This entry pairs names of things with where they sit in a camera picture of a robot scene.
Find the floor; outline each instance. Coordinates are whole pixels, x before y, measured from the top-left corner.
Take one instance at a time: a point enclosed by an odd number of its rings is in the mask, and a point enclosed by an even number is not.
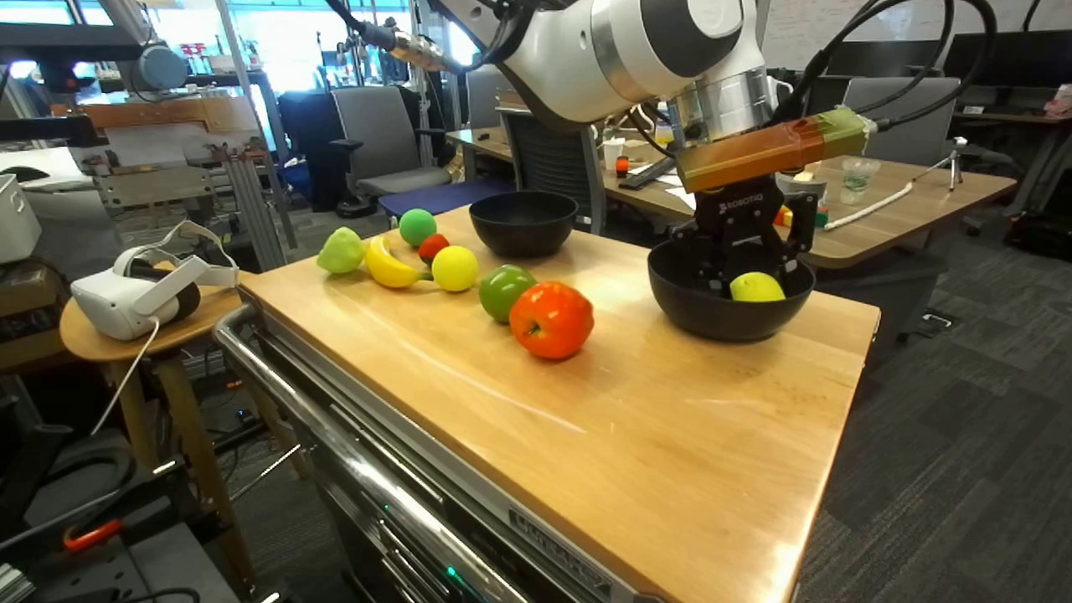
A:
[[[334,224],[388,224],[304,208],[292,221],[292,259]],[[864,375],[801,563],[801,603],[1072,600],[1072,263],[999,236],[999,221],[979,236],[943,231],[949,272],[932,309],[956,327],[910,338]],[[247,410],[227,396],[206,396],[221,431]],[[234,487],[267,463],[266,442],[221,454]],[[237,522],[266,588],[349,600],[309,481],[267,475],[237,499]]]

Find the vr headset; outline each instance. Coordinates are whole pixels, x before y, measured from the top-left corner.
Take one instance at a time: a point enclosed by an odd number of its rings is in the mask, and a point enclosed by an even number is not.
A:
[[[177,233],[213,242],[227,263],[171,255],[169,243]],[[160,242],[128,248],[109,272],[78,279],[71,295],[102,334],[128,342],[148,334],[155,321],[169,326],[196,315],[202,304],[197,285],[234,286],[237,263],[216,231],[183,221]]]

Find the wall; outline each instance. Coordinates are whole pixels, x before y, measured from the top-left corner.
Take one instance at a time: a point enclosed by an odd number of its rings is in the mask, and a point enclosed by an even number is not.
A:
[[[1018,30],[1031,0],[990,0],[999,30]],[[806,65],[864,0],[770,0],[765,49],[770,65]],[[943,0],[910,0],[864,24],[850,39],[934,39]],[[979,13],[960,0],[960,30],[981,30]],[[1031,30],[1072,30],[1069,0],[1042,0]]]

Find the yellow fruit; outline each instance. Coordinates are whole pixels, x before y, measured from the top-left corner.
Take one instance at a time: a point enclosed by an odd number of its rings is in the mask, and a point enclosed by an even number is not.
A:
[[[400,261],[381,236],[369,242],[367,272],[385,286],[414,286],[422,279],[422,269]]]
[[[478,261],[468,248],[449,243],[437,255],[432,279],[444,290],[468,290],[478,282]]]
[[[322,250],[314,255],[314,263],[330,273],[356,273],[367,259],[367,242],[351,227],[334,227]]]
[[[783,286],[768,272],[745,272],[731,282],[733,301],[783,301]]]

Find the butcher block tabletop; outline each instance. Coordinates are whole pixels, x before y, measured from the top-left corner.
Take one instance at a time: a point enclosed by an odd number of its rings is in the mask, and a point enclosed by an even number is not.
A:
[[[439,231],[503,263],[468,211]],[[879,309],[812,295],[768,342],[678,331],[646,285],[646,248],[572,231],[515,261],[596,309],[588,347],[539,361],[478,295],[388,290],[295,261],[244,297],[468,460],[563,537],[663,600],[788,600]]]

